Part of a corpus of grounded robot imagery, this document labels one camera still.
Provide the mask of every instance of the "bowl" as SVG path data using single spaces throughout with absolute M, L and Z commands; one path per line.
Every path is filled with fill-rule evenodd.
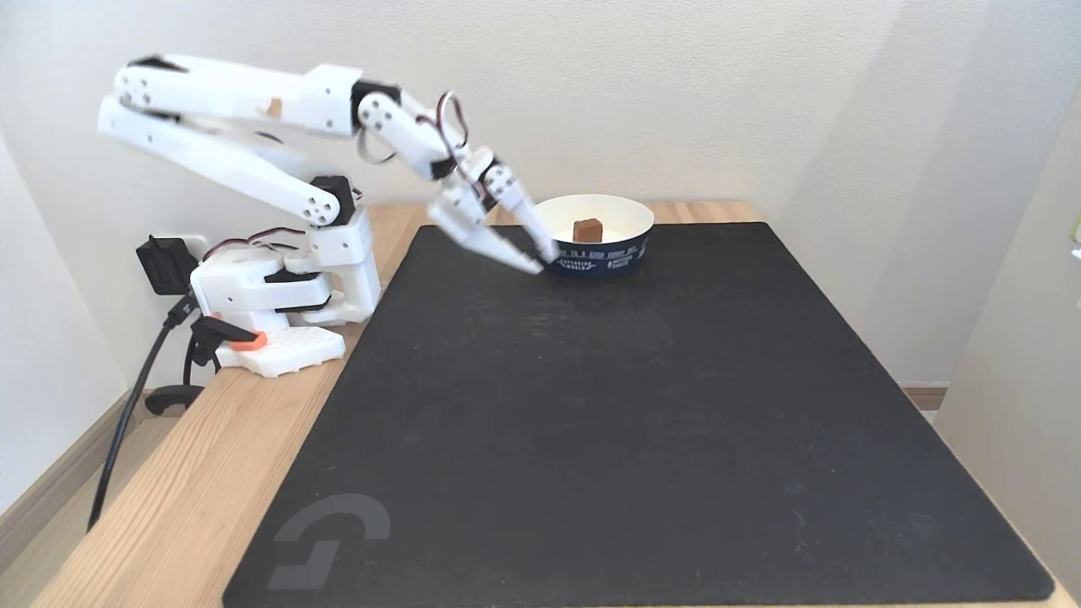
M 606 277 L 633 270 L 645 255 L 653 212 L 644 204 L 611 195 L 571 195 L 536 206 L 537 217 L 559 246 L 547 264 L 561 275 Z M 601 242 L 574 242 L 574 223 L 596 217 L 604 226 Z

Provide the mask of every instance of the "chocolate piece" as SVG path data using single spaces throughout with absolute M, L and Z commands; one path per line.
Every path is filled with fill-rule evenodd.
M 604 225 L 596 217 L 574 223 L 574 242 L 601 242 Z

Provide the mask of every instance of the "mouse pad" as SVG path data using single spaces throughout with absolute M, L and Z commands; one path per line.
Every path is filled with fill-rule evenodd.
M 224 599 L 884 604 L 1053 586 L 752 223 L 657 226 L 642 265 L 606 280 L 528 276 L 422 228 Z

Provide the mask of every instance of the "white robotic arm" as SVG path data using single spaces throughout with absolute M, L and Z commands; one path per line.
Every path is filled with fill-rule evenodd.
M 543 259 L 558 255 L 510 169 L 486 147 L 470 149 L 463 134 L 442 120 L 448 95 L 435 111 L 426 110 L 399 88 L 361 76 L 359 69 L 330 65 L 298 76 L 198 57 L 154 56 L 122 68 L 114 95 L 102 102 L 101 132 L 307 224 L 306 250 L 228 250 L 192 273 L 203 314 L 266 332 L 268 347 L 278 346 L 262 354 L 219 349 L 223 365 L 232 361 L 277 375 L 341 356 L 344 343 L 337 334 L 298 326 L 363 320 L 379 295 L 366 209 L 355 207 L 348 179 L 265 138 L 269 134 L 259 129 L 266 124 L 361 137 L 360 144 L 374 134 L 418 176 L 440 183 L 428 216 L 461 247 L 528 273 L 540 272 L 540 264 L 484 224 L 488 211 L 499 204 L 521 222 Z M 231 124 L 208 125 L 205 119 Z M 251 130 L 264 137 L 235 129 L 251 122 L 261 123 Z M 338 277 L 341 291 L 333 289 L 330 275 Z M 304 330 L 299 342 L 310 346 L 322 340 L 322 347 L 302 353 L 296 330 Z M 281 357 L 283 348 L 289 352 Z M 253 361 L 259 357 L 278 362 Z

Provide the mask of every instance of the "white wall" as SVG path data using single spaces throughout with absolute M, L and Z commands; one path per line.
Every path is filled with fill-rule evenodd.
M 124 380 L 0 138 L 0 513 Z
M 1081 72 L 1079 19 L 1013 0 L 9 0 L 0 127 L 129 378 L 168 305 L 132 254 L 146 234 L 285 220 L 94 134 L 115 70 L 164 51 L 453 87 L 538 199 L 749 199 L 898 380 L 944 381 Z M 432 191 L 333 149 L 369 200 Z
M 935 427 L 1075 597 L 1081 595 L 1081 91 Z

